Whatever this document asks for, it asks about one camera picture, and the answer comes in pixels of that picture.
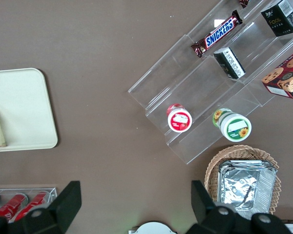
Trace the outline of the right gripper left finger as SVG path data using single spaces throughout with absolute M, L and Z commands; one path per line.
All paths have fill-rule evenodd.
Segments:
M 71 181 L 48 207 L 31 210 L 9 224 L 11 234 L 64 234 L 82 205 L 81 183 Z

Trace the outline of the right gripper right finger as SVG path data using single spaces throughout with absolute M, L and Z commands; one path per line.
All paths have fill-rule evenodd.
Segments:
M 235 226 L 235 213 L 224 206 L 216 206 L 203 183 L 191 182 L 191 206 L 197 223 L 189 234 L 230 234 Z

